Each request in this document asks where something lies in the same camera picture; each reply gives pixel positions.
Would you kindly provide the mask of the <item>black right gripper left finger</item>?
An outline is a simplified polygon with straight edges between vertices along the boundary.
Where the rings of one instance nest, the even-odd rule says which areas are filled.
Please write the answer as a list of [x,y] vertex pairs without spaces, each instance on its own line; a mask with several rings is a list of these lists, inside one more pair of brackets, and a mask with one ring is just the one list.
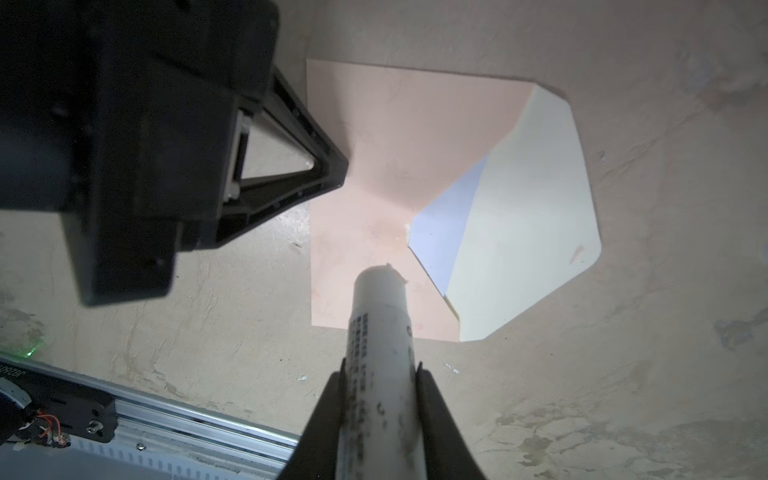
[[343,423],[346,361],[328,379],[279,480],[335,479]]

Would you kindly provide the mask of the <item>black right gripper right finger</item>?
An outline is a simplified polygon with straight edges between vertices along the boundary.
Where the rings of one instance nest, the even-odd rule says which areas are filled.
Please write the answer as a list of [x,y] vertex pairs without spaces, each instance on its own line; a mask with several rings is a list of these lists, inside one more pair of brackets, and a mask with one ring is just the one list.
[[420,363],[416,370],[419,420],[429,480],[485,480],[447,407],[437,383]]

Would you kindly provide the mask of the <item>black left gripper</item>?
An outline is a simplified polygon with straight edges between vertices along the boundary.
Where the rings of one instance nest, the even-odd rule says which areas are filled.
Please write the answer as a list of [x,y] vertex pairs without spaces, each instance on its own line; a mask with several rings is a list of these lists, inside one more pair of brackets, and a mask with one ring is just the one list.
[[2,3],[1,206],[60,214],[85,305],[165,296],[181,249],[344,184],[279,25],[271,1]]

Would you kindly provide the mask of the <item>white glue stick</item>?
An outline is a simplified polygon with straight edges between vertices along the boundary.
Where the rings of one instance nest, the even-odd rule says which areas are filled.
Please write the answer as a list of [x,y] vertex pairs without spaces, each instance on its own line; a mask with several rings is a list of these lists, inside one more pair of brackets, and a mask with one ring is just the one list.
[[390,265],[354,283],[345,355],[338,479],[425,479],[406,281]]

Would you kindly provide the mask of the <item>blue bordered white letter paper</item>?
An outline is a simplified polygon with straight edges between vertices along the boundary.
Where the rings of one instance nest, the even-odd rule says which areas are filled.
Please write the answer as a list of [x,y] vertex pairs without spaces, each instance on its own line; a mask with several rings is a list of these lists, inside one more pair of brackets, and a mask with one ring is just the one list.
[[408,246],[441,296],[447,294],[487,159],[474,164],[413,219]]

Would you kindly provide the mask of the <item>pink envelope with flap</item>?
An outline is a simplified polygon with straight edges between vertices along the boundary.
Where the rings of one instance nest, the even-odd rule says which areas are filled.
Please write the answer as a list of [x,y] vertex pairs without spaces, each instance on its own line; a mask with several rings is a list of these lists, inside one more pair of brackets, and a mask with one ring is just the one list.
[[569,102],[520,80],[310,60],[312,116],[349,157],[310,204],[311,320],[345,328],[388,264],[417,338],[487,338],[596,263],[602,242]]

